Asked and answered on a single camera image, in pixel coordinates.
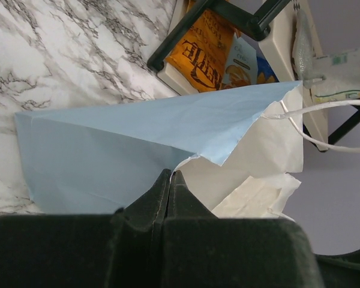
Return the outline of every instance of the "orange snack bag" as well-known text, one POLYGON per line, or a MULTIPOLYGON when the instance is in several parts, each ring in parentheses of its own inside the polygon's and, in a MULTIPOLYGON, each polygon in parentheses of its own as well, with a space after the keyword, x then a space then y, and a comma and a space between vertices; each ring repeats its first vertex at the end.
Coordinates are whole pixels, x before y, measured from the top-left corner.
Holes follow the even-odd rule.
MULTIPOLYGON (((187 11, 195 0, 190 0, 187 11)), ((230 23, 206 10, 175 46, 166 61, 199 92, 216 91, 221 81, 234 29, 230 23)))

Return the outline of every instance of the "light blue paper bag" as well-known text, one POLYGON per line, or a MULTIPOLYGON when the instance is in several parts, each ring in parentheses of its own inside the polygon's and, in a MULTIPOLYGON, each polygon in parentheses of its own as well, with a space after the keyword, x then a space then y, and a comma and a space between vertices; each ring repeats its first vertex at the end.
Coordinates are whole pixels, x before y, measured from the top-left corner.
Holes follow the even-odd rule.
MULTIPOLYGON (((181 167, 190 190, 213 211, 249 179, 301 171, 302 139, 288 119, 259 119, 265 111, 283 113, 281 100, 300 109, 301 83, 17 113, 30 197, 47 213, 112 213, 146 192, 163 169, 181 167)), ((288 181, 270 184, 276 199, 268 212, 284 208, 298 186, 288 181)), ((249 206, 247 199, 240 209, 249 206)))

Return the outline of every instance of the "white bag handle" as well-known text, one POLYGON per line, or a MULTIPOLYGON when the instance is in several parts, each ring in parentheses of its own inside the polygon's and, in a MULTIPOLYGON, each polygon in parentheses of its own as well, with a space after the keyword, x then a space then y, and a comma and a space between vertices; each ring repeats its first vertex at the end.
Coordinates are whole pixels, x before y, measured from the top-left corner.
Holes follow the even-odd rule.
POLYGON ((306 135, 296 124, 296 122, 292 119, 292 116, 295 115, 301 115, 312 111, 322 110, 326 108, 332 108, 332 107, 338 107, 338 106, 348 106, 348 105, 355 105, 360 106, 360 100, 344 100, 344 101, 336 101, 336 102, 328 102, 328 103, 322 103, 318 105, 313 105, 310 107, 306 107, 303 109, 299 109, 296 111, 288 111, 286 105, 281 100, 280 101, 281 106, 283 107, 284 114, 279 115, 264 115, 262 114, 261 117, 265 119, 286 119, 288 118, 289 121, 292 123, 293 127, 296 129, 296 131, 304 138, 307 139, 310 142, 313 142, 317 145, 327 147, 328 149, 333 149, 335 151, 340 152, 348 152, 348 153, 360 153, 360 148, 350 148, 350 147, 344 147, 344 146, 336 146, 336 145, 330 145, 324 142, 321 142, 319 140, 316 140, 308 135, 306 135))

